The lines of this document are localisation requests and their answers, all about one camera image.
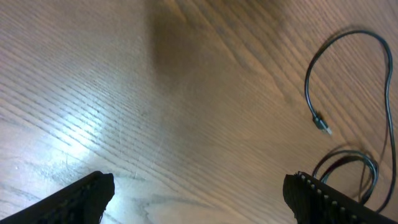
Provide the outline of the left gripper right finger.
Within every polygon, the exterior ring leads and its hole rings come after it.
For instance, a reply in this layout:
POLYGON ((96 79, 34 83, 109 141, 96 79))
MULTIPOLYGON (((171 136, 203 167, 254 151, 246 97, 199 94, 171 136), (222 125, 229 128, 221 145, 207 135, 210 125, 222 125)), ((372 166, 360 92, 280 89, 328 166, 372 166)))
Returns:
POLYGON ((300 224, 397 224, 305 172, 285 176, 283 196, 300 224))

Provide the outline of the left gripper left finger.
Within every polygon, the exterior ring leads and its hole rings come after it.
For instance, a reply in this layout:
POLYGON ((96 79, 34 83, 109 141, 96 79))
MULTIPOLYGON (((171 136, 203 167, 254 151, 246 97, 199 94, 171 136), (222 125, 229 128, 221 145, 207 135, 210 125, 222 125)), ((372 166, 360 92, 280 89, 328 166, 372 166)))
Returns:
POLYGON ((114 192, 113 174, 95 171, 28 208, 2 219, 1 223, 99 224, 114 192))

